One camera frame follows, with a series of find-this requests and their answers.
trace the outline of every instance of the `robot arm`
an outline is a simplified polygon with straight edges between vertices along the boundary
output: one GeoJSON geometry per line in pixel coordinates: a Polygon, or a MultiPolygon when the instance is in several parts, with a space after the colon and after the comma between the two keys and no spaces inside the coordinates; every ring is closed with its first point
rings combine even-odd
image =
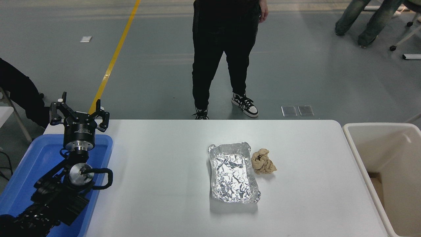
{"type": "Polygon", "coordinates": [[[86,162],[88,151],[95,147],[95,130],[104,132],[108,128],[109,113],[96,103],[91,115],[73,111],[66,104],[66,92],[58,102],[51,103],[50,124],[64,125],[64,160],[43,175],[34,185],[37,189],[31,197],[34,203],[17,217],[0,215],[0,237],[47,236],[54,226],[61,222],[71,225],[80,215],[89,200],[85,198],[92,189],[106,189],[112,184],[112,171],[107,168],[93,168],[86,162]],[[64,119],[57,113],[59,110],[64,119]],[[98,125],[95,119],[101,117],[98,125]],[[95,174],[106,173],[108,183],[96,186],[95,174]]]}

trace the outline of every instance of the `crumpled foil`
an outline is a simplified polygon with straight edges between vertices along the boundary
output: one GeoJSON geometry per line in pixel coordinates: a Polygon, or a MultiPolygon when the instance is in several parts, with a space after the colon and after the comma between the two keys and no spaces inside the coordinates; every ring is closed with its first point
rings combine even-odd
{"type": "Polygon", "coordinates": [[[246,142],[209,146],[212,196],[224,202],[257,203],[260,200],[246,142]]]}

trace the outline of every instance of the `blue plastic tray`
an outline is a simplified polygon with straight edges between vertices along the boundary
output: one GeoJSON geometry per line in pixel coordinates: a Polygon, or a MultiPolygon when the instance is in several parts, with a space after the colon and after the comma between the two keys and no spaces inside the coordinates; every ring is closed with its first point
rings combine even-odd
{"type": "MultiPolygon", "coordinates": [[[[95,136],[95,148],[89,151],[88,164],[94,168],[105,168],[112,151],[112,139],[107,135],[95,136]]],[[[33,202],[35,182],[63,160],[59,151],[63,148],[62,134],[46,134],[36,138],[26,151],[22,161],[0,196],[0,215],[17,216],[33,202]]],[[[104,174],[95,175],[96,185],[101,185],[104,174]]],[[[82,237],[88,229],[99,190],[91,190],[86,198],[89,204],[71,226],[61,223],[52,228],[48,237],[82,237]]]]}

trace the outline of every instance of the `crumpled brown paper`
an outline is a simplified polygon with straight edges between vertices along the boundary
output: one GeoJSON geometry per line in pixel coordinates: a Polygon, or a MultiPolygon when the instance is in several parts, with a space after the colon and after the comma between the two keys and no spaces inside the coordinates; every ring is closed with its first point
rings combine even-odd
{"type": "Polygon", "coordinates": [[[251,166],[256,174],[272,174],[272,172],[277,170],[273,162],[267,156],[268,153],[269,151],[264,148],[253,153],[253,156],[251,157],[251,166]]]}

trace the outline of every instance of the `person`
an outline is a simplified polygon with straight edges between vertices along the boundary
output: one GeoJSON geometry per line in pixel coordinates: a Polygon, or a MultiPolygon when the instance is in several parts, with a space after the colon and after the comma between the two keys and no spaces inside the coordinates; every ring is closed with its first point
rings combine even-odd
{"type": "Polygon", "coordinates": [[[258,24],[269,13],[266,0],[195,0],[193,6],[193,115],[196,119],[209,119],[209,89],[225,52],[233,92],[231,102],[246,115],[257,117],[254,101],[246,96],[245,80],[258,24]]]}
{"type": "Polygon", "coordinates": [[[0,58],[0,87],[10,92],[10,99],[25,110],[28,119],[43,128],[50,122],[50,108],[31,79],[0,58]]]}
{"type": "MultiPolygon", "coordinates": [[[[370,0],[352,0],[342,17],[336,22],[336,35],[344,35],[369,2],[370,0]]],[[[366,48],[373,43],[402,2],[403,0],[383,1],[380,8],[370,18],[366,29],[358,36],[358,45],[361,48],[366,48]]]]}

